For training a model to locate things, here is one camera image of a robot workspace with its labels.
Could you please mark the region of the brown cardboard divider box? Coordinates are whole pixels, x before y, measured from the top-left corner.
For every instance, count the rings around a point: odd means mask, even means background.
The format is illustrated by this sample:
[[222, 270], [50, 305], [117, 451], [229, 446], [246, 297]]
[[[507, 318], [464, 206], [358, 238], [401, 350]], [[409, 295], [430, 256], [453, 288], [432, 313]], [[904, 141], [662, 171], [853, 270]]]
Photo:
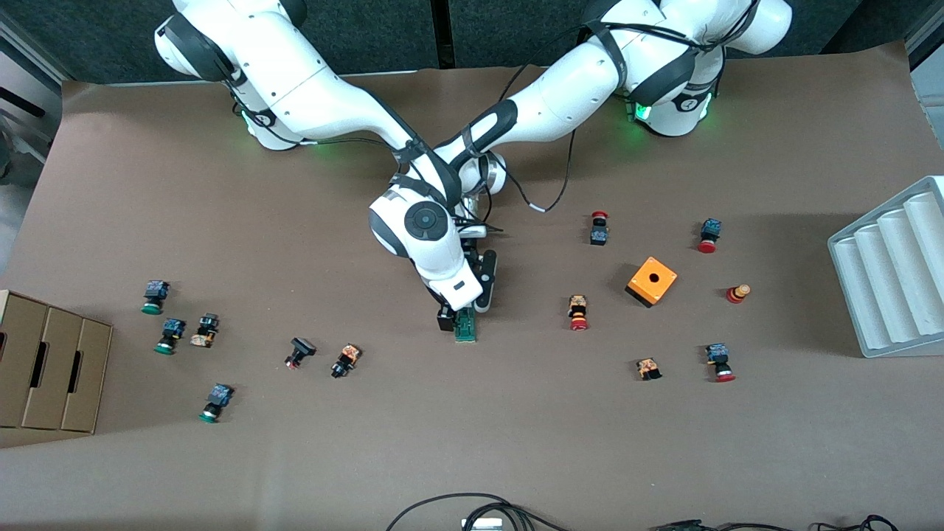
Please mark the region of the brown cardboard divider box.
[[0, 449], [97, 430], [111, 324], [0, 290]]

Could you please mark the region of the black square pushbutton red terminals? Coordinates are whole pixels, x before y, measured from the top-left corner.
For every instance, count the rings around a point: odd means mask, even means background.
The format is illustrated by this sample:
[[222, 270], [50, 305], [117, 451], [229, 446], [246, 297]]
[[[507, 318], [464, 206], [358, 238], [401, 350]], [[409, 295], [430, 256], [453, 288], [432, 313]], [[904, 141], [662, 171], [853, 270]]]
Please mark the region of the black square pushbutton red terminals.
[[291, 343], [293, 352], [285, 360], [285, 365], [289, 369], [298, 369], [305, 358], [317, 352], [316, 346], [303, 337], [294, 337]]

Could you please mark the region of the black pushbutton orange block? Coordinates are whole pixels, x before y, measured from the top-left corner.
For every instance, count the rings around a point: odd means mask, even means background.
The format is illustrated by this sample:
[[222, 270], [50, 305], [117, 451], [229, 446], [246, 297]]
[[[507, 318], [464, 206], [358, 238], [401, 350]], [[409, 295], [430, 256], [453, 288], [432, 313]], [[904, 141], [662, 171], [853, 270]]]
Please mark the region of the black pushbutton orange block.
[[341, 354], [337, 361], [334, 363], [333, 367], [331, 367], [331, 376], [334, 378], [347, 376], [347, 374], [356, 367], [362, 355], [363, 352], [360, 347], [351, 343], [345, 345], [343, 349], [341, 349]]
[[219, 316], [215, 313], [205, 313], [200, 317], [198, 330], [193, 333], [190, 345], [195, 347], [212, 347], [219, 329]]

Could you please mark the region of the orange button enclosure box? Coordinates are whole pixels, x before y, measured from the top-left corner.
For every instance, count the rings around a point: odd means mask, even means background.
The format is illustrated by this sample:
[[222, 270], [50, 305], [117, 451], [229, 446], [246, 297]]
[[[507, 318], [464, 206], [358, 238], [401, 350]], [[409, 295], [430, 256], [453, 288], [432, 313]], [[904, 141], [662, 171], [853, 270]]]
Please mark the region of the orange button enclosure box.
[[654, 257], [648, 257], [627, 281], [625, 291], [641, 305], [651, 308], [664, 299], [678, 275]]

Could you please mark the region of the brown paper table cover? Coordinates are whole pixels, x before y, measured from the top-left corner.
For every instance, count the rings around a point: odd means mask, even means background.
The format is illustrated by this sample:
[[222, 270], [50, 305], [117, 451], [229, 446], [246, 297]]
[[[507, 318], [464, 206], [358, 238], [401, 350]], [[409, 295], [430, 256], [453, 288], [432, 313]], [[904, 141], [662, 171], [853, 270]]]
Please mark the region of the brown paper table cover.
[[[870, 513], [944, 529], [944, 357], [860, 356], [827, 248], [944, 173], [901, 44], [736, 60], [678, 139], [609, 102], [554, 211], [496, 199], [472, 345], [369, 231], [395, 167], [382, 147], [267, 151], [216, 85], [62, 91], [0, 285], [112, 323], [114, 346], [94, 436], [0, 450], [1, 531], [364, 531], [449, 492], [585, 531]], [[678, 275], [651, 308], [625, 291], [648, 257]], [[145, 315], [154, 280], [170, 291]], [[735, 285], [752, 287], [739, 305]], [[569, 328], [574, 294], [587, 330]], [[205, 313], [215, 343], [192, 346]], [[187, 323], [173, 355], [154, 350], [166, 319]], [[294, 337], [317, 352], [289, 369]], [[363, 355], [334, 378], [348, 343]], [[640, 379], [644, 358], [660, 379]], [[206, 423], [216, 384], [234, 394]]]

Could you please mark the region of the grey metal rack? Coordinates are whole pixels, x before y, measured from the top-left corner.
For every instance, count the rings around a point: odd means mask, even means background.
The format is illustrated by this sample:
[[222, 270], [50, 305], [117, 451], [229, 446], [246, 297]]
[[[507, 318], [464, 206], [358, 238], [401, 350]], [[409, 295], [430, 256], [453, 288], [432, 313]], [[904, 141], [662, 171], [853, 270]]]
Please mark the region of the grey metal rack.
[[0, 184], [38, 183], [61, 124], [64, 80], [60, 64], [0, 10]]
[[944, 19], [921, 27], [906, 49], [917, 99], [944, 145]]

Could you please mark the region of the green mushroom pushbutton blue block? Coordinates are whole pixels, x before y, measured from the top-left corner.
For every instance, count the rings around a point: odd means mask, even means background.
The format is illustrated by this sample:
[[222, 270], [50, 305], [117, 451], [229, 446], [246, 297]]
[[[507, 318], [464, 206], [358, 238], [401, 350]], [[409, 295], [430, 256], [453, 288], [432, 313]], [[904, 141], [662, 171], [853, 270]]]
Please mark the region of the green mushroom pushbutton blue block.
[[144, 300], [141, 311], [145, 315], [161, 315], [163, 313], [163, 303], [167, 299], [170, 291], [170, 283], [162, 280], [150, 281], [146, 285]]
[[166, 319], [163, 322], [162, 336], [156, 342], [154, 350], [156, 353], [164, 355], [173, 355], [178, 346], [178, 341], [184, 336], [187, 323], [181, 319]]
[[207, 404], [203, 407], [198, 419], [206, 421], [206, 423], [217, 423], [220, 414], [229, 405], [233, 394], [233, 387], [228, 384], [217, 383], [210, 390], [208, 399], [206, 399]]

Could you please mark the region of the grey ridged tray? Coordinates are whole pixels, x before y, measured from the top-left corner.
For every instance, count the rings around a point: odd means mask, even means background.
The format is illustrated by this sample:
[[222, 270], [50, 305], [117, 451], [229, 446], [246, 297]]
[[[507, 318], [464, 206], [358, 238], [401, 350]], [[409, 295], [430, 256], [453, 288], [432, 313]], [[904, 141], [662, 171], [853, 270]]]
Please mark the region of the grey ridged tray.
[[928, 176], [828, 239], [864, 358], [944, 357], [944, 176]]

